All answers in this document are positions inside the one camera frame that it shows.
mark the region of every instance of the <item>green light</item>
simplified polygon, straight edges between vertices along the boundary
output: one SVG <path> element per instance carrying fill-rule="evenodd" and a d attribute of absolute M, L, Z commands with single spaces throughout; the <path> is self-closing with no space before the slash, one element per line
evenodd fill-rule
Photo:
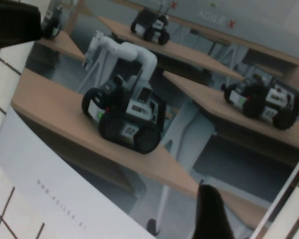
<path fill-rule="evenodd" d="M 100 119 L 103 115 L 103 112 L 98 112 L 98 119 Z"/>
<path fill-rule="evenodd" d="M 246 101 L 246 99 L 244 99 L 244 98 L 240 98 L 240 99 L 239 99 L 239 104 L 242 105 L 245 101 Z"/>

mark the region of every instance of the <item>black object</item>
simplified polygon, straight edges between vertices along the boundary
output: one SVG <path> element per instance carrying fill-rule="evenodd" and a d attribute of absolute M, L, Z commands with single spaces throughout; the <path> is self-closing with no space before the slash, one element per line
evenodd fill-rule
<path fill-rule="evenodd" d="M 142 70 L 140 70 L 130 91 L 123 87 L 123 79 L 118 75 L 108 80 L 101 88 L 90 89 L 83 97 L 82 110 L 86 116 L 91 118 L 88 109 L 90 101 L 93 101 L 98 108 L 105 110 L 98 125 L 101 137 L 139 153 L 146 154 L 152 152 L 160 142 L 163 130 L 161 118 L 163 117 L 164 119 L 165 117 L 166 103 L 158 101 L 159 97 L 157 95 L 152 95 L 151 99 L 160 106 L 157 112 L 157 120 L 155 120 L 156 124 L 152 121 L 126 114 L 134 87 L 141 73 Z M 124 141 L 120 136 L 125 122 L 139 128 L 133 135 L 133 144 Z"/>
<path fill-rule="evenodd" d="M 41 14 L 38 7 L 0 0 L 0 48 L 41 38 Z"/>
<path fill-rule="evenodd" d="M 46 39 L 55 38 L 61 31 L 62 6 L 54 11 L 48 10 L 42 22 L 42 36 Z"/>
<path fill-rule="evenodd" d="M 275 78 L 272 78 L 269 84 L 265 85 L 261 76 L 255 74 L 252 78 L 246 78 L 243 82 L 231 84 L 228 87 L 223 84 L 221 89 L 224 92 L 226 102 L 229 104 L 233 104 L 229 99 L 232 91 L 246 98 L 242 105 L 242 112 L 245 116 L 257 119 L 262 117 L 263 114 L 268 114 L 272 119 L 273 126 L 280 130 L 293 126 L 299 115 L 299 91 Z M 286 107 L 282 107 L 271 100 L 271 98 L 275 99 L 277 97 L 271 91 L 272 89 L 278 92 L 286 92 L 288 102 Z M 273 113 L 274 111 L 272 110 L 264 112 L 266 107 L 267 109 L 273 109 L 277 113 Z"/>
<path fill-rule="evenodd" d="M 197 194 L 193 239 L 234 239 L 220 193 L 202 182 Z"/>
<path fill-rule="evenodd" d="M 168 19 L 166 17 L 168 8 L 166 9 L 165 14 L 160 14 L 161 8 L 162 5 L 160 6 L 158 13 L 153 12 L 148 8 L 144 8 L 142 11 L 140 11 L 131 24 L 131 32 L 136 33 L 136 25 L 138 24 L 145 29 L 143 33 L 143 39 L 145 41 L 152 41 L 155 33 L 159 32 L 159 45 L 167 44 L 170 40 L 170 34 L 166 29 L 168 26 Z"/>

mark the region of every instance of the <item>red x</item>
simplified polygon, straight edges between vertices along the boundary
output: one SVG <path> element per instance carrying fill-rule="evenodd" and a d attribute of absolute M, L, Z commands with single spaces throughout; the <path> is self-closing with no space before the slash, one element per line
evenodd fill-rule
<path fill-rule="evenodd" d="M 228 24 L 228 27 L 234 28 L 235 23 L 236 23 L 236 21 L 230 20 L 230 23 Z"/>
<path fill-rule="evenodd" d="M 172 9 L 175 9 L 176 7 L 177 7 L 177 2 L 175 2 L 175 1 L 173 1 L 172 3 L 171 3 L 171 8 Z"/>

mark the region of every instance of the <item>robot body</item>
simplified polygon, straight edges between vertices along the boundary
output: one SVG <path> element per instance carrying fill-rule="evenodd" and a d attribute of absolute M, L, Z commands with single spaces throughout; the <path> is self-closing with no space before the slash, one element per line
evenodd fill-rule
<path fill-rule="evenodd" d="M 55 38 L 61 30 L 62 6 L 54 9 L 49 8 L 41 24 L 42 37 L 46 39 Z"/>
<path fill-rule="evenodd" d="M 155 13 L 147 8 L 139 12 L 131 25 L 131 31 L 143 37 L 145 41 L 157 42 L 160 45 L 165 45 L 170 39 L 167 32 L 168 16 L 166 12 L 160 15 L 160 7 L 158 13 Z"/>
<path fill-rule="evenodd" d="M 238 84 L 222 86 L 225 100 L 249 118 L 260 118 L 274 127 L 290 128 L 299 115 L 299 91 L 273 79 L 267 86 L 254 77 Z"/>
<path fill-rule="evenodd" d="M 149 84 L 157 58 L 145 48 L 127 42 L 118 44 L 100 32 L 95 37 L 84 67 L 93 69 L 93 54 L 102 46 L 106 54 L 98 60 L 111 66 L 108 71 L 113 70 L 118 58 L 137 60 L 142 63 L 142 69 L 137 76 L 129 79 L 119 75 L 111 78 L 109 73 L 97 74 L 95 87 L 83 97 L 82 110 L 99 123 L 98 129 L 103 138 L 140 153 L 149 153 L 160 142 L 166 110 L 166 103 Z"/>

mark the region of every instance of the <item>tiled wall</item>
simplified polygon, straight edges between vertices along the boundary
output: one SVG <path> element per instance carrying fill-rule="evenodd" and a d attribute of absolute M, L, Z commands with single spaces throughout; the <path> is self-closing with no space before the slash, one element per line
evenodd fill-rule
<path fill-rule="evenodd" d="M 0 239 L 57 239 L 0 167 Z"/>
<path fill-rule="evenodd" d="M 50 0 L 21 0 L 20 2 L 38 6 L 42 19 Z M 33 42 L 30 42 L 0 49 L 0 126 L 32 46 Z"/>
<path fill-rule="evenodd" d="M 39 7 L 41 17 L 50 0 L 21 0 Z M 33 42 L 0 49 L 0 126 L 25 67 Z M 0 239 L 56 239 L 0 168 Z"/>
<path fill-rule="evenodd" d="M 264 239 L 299 239 L 299 183 Z"/>

